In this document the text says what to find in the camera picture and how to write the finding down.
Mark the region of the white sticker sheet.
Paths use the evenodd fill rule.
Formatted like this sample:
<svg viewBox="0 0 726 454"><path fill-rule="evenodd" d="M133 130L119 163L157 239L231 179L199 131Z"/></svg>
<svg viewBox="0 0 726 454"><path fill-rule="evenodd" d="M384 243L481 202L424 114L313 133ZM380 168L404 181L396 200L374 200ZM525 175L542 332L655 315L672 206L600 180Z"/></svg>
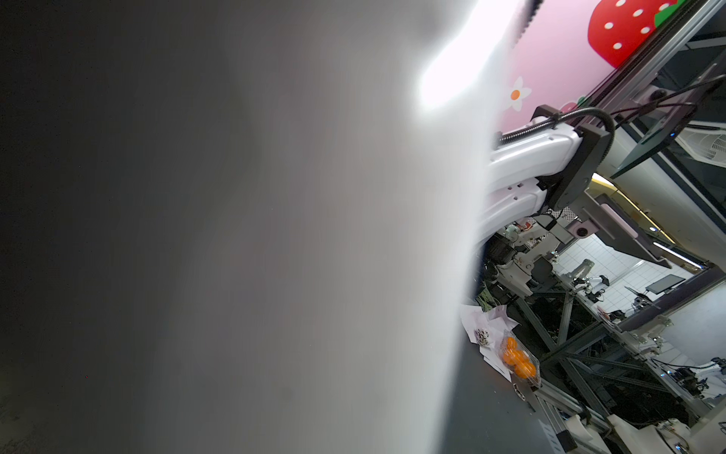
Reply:
<svg viewBox="0 0 726 454"><path fill-rule="evenodd" d="M1 449L435 453L519 1L5 1Z"/></svg>

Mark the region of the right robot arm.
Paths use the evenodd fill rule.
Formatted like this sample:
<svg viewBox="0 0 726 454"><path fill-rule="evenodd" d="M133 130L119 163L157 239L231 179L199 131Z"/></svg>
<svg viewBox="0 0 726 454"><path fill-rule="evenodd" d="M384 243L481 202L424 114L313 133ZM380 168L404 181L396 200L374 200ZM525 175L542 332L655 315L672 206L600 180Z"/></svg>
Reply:
<svg viewBox="0 0 726 454"><path fill-rule="evenodd" d="M527 126L498 136L476 245L514 221L572 204L589 187L615 134L616 121L599 108L563 113L541 105Z"/></svg>

